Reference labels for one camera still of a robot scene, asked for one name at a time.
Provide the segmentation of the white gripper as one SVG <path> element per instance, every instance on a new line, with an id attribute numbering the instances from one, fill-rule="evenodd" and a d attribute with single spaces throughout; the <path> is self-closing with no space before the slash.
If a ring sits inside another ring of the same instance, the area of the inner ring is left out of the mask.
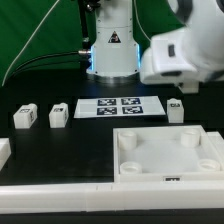
<path id="1" fill-rule="evenodd" d="M 184 94 L 199 91 L 200 82 L 223 81 L 224 68 L 213 69 L 202 58 L 191 61 L 184 50 L 186 29 L 156 35 L 141 58 L 140 81 L 146 85 L 174 84 Z"/>

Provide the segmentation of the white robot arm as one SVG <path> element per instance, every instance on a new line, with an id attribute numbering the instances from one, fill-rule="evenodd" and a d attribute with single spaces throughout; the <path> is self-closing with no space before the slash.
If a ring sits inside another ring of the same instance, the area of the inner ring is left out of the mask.
<path id="1" fill-rule="evenodd" d="M 197 92 L 201 82 L 224 81 L 224 0 L 166 2 L 183 26 L 152 36 L 141 51 L 133 38 L 136 0 L 87 0 L 96 18 L 87 77 L 109 85 L 174 84 L 184 93 Z"/>

